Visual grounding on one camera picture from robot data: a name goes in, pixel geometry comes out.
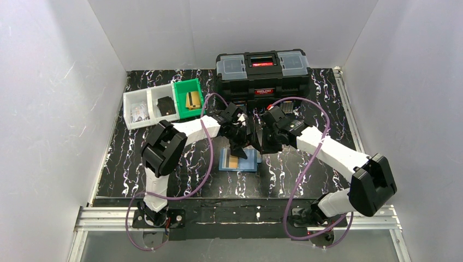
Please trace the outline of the blue leather card holder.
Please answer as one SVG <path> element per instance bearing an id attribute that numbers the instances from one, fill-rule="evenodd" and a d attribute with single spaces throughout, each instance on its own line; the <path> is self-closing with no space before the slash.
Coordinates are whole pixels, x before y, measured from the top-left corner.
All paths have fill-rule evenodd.
<path id="1" fill-rule="evenodd" d="M 258 165 L 262 162 L 260 153 L 251 148 L 245 148 L 246 159 L 232 156 L 229 148 L 223 148 L 220 152 L 220 171 L 256 172 Z"/>

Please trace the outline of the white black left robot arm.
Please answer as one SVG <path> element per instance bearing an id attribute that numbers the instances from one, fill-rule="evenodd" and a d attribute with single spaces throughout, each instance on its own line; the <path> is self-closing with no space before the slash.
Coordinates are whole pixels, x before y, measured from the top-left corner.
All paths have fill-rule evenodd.
<path id="1" fill-rule="evenodd" d="M 244 148 L 261 149 L 253 124 L 237 105 L 230 103 L 223 110 L 215 110 L 199 119 L 170 123 L 158 122 L 141 149 L 146 186 L 143 201 L 137 208 L 143 220 L 161 227 L 167 220 L 167 189 L 169 175 L 177 168 L 185 146 L 217 136 L 229 140 L 230 154 L 247 158 Z"/>

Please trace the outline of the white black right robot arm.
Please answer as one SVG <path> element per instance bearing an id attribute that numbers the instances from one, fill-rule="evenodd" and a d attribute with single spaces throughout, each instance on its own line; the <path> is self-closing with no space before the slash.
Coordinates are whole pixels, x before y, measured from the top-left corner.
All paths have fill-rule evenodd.
<path id="1" fill-rule="evenodd" d="M 350 187 L 326 193 L 310 207 L 296 210 L 291 218 L 298 225 L 323 224 L 329 219 L 357 211 L 372 217 L 397 192 L 387 158 L 357 152 L 333 140 L 309 121 L 290 117 L 278 106 L 261 115 L 263 153 L 276 153 L 284 145 L 315 156 L 341 174 Z"/>

